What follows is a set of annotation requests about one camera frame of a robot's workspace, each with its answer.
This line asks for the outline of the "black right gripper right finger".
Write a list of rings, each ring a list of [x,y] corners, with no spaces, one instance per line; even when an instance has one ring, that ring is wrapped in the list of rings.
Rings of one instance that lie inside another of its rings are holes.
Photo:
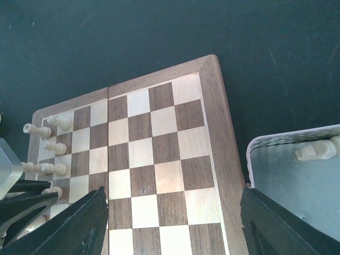
[[[244,188],[241,221],[249,254],[339,254],[339,242],[257,189]]]

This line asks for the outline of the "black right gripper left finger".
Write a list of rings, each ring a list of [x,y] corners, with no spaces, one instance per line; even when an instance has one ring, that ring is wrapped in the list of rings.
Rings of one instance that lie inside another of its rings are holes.
[[[108,204],[101,186],[39,228],[2,246],[1,254],[101,254],[107,221]]]

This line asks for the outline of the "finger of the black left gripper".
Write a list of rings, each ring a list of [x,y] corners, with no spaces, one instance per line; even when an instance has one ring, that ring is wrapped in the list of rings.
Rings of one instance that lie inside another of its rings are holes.
[[[7,246],[47,209],[56,203],[58,193],[19,195],[1,201],[1,246]]]
[[[32,194],[41,194],[44,189],[49,189],[49,181],[36,180],[18,180],[8,191],[8,193],[30,192]]]

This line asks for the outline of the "light chess pawn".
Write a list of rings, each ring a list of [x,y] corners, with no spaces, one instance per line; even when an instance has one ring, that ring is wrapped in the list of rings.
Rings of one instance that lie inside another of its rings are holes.
[[[57,126],[63,131],[67,131],[71,124],[69,119],[58,116],[49,116],[47,118],[47,123],[53,126]]]
[[[49,151],[54,151],[57,155],[63,155],[66,153],[67,147],[63,143],[52,143],[49,141],[45,141],[43,144],[43,148]]]

